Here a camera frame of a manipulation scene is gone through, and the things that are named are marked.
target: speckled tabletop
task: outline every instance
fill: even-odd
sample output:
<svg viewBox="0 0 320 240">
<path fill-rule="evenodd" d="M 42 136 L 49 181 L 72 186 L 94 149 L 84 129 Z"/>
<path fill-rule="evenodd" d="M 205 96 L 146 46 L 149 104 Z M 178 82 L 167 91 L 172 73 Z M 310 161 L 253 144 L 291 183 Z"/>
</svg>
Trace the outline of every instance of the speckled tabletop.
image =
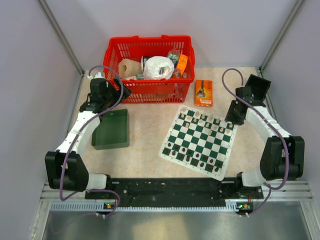
<svg viewBox="0 0 320 240">
<path fill-rule="evenodd" d="M 184 105 L 212 112 L 225 118 L 234 99 L 223 87 L 221 77 L 227 68 L 206 67 L 195 69 L 195 79 L 213 81 L 213 106 L 194 105 L 194 83 L 190 85 Z M 250 74 L 256 75 L 254 67 L 237 67 L 247 81 Z M 240 76 L 230 71 L 225 76 L 227 86 L 234 91 L 241 85 Z M 86 100 L 90 91 L 89 80 L 84 79 L 77 109 Z M 109 174 L 112 178 L 180 178 L 205 177 L 184 166 L 159 157 L 158 152 L 170 128 L 180 103 L 130 103 L 115 108 L 127 109 L 130 119 L 130 146 L 126 148 L 95 150 L 89 140 L 82 159 L 91 173 Z M 225 176 L 251 170 L 259 165 L 264 142 L 253 126 L 245 122 L 237 130 Z"/>
</svg>

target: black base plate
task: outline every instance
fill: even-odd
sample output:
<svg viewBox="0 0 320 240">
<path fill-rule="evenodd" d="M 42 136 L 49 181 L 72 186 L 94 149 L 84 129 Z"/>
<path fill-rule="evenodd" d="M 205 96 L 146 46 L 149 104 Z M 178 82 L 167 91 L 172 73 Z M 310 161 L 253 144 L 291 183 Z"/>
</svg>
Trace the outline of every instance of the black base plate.
<svg viewBox="0 0 320 240">
<path fill-rule="evenodd" d="M 237 189 L 237 178 L 112 178 L 110 190 L 119 207 L 224 207 L 225 199 L 262 199 L 261 187 Z M 86 192 L 86 199 L 115 199 L 106 192 Z"/>
</svg>

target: chessboard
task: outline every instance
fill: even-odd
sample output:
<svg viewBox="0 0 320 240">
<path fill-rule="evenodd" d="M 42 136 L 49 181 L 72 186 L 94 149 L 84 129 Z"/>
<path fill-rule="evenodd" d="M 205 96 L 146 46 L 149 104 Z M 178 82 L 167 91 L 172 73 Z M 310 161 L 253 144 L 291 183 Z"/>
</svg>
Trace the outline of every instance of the chessboard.
<svg viewBox="0 0 320 240">
<path fill-rule="evenodd" d="M 222 181 L 237 128 L 213 114 L 181 105 L 159 156 Z"/>
</svg>

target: green box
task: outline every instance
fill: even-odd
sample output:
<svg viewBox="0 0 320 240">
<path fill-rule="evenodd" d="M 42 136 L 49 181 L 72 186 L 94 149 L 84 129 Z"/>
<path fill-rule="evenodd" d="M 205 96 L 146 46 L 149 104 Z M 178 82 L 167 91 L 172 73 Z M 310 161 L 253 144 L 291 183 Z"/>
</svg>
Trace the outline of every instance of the green box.
<svg viewBox="0 0 320 240">
<path fill-rule="evenodd" d="M 129 113 L 127 109 L 107 112 L 92 134 L 96 150 L 129 147 Z"/>
</svg>

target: small box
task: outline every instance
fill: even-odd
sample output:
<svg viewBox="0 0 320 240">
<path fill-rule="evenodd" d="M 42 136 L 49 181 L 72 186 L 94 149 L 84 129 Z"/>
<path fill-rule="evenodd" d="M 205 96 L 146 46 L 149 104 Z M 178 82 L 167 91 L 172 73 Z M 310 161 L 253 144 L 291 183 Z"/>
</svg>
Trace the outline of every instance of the small box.
<svg viewBox="0 0 320 240">
<path fill-rule="evenodd" d="M 194 105 L 212 107 L 213 82 L 211 80 L 195 80 Z"/>
<path fill-rule="evenodd" d="M 186 55 L 181 54 L 179 58 L 178 65 L 176 66 L 178 69 L 180 69 L 180 74 L 184 74 L 186 66 L 187 66 L 188 57 Z"/>
</svg>

